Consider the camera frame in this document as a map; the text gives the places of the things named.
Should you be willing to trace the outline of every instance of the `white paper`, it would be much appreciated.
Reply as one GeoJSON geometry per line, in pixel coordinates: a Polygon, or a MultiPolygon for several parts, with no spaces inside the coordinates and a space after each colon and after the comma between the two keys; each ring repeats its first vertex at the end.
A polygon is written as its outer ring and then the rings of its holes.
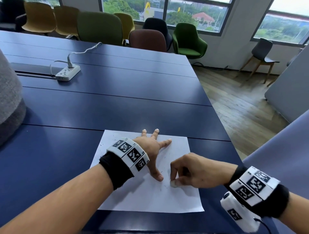
{"type": "MultiPolygon", "coordinates": [[[[105,130],[90,167],[99,163],[106,149],[120,137],[134,139],[141,136],[137,132],[120,132],[105,130]]],[[[113,211],[147,211],[165,213],[188,213],[204,211],[197,188],[170,186],[170,163],[190,152],[188,139],[182,136],[159,135],[157,140],[172,139],[172,143],[160,150],[157,157],[157,168],[164,177],[159,182],[151,177],[148,167],[144,167],[138,176],[129,179],[122,187],[115,190],[99,210],[113,211]]]]}

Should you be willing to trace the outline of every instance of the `hand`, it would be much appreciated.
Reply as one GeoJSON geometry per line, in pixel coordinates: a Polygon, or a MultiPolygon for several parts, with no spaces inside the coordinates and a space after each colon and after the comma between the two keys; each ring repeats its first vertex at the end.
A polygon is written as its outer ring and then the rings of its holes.
{"type": "Polygon", "coordinates": [[[163,147],[167,147],[172,142],[172,139],[157,142],[159,129],[156,129],[151,135],[151,137],[147,137],[146,133],[147,131],[146,129],[144,129],[142,131],[142,136],[135,138],[134,141],[140,145],[140,147],[147,153],[149,157],[149,162],[147,163],[147,166],[149,168],[151,176],[157,181],[161,182],[163,180],[163,176],[156,167],[157,156],[159,150],[163,147]]]}
{"type": "Polygon", "coordinates": [[[171,162],[171,181],[176,186],[192,185],[195,188],[212,188],[228,183],[237,165],[204,158],[188,153],[171,162]]]}

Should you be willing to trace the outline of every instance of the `window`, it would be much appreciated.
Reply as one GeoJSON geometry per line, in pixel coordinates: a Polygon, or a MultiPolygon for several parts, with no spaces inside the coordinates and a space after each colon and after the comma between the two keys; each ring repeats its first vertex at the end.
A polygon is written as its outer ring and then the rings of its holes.
{"type": "Polygon", "coordinates": [[[180,22],[194,24],[198,30],[221,35],[233,0],[102,0],[107,13],[125,12],[136,21],[155,17],[170,26],[180,22]]]}
{"type": "Polygon", "coordinates": [[[26,2],[41,2],[50,5],[52,8],[54,6],[60,6],[59,0],[25,0],[26,2]]]}
{"type": "Polygon", "coordinates": [[[273,0],[254,38],[304,45],[309,37],[309,1],[273,0]]]}

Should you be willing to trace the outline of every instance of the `forearm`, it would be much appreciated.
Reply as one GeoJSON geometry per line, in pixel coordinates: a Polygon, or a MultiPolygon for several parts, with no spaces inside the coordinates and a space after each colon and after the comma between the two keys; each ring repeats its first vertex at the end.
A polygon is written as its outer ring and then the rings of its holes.
{"type": "Polygon", "coordinates": [[[112,192],[109,175],[96,165],[33,204],[0,234],[77,233],[112,192]]]}
{"type": "Polygon", "coordinates": [[[308,234],[309,200],[290,193],[289,203],[279,220],[297,234],[308,234]]]}

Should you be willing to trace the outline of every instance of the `power strip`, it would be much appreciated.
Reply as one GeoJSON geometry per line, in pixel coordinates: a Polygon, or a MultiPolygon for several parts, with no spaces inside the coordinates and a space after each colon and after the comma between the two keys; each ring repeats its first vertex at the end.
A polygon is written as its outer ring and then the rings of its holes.
{"type": "Polygon", "coordinates": [[[65,67],[60,72],[57,73],[56,79],[59,81],[69,81],[71,80],[78,72],[80,67],[76,64],[73,64],[72,68],[65,67]]]}

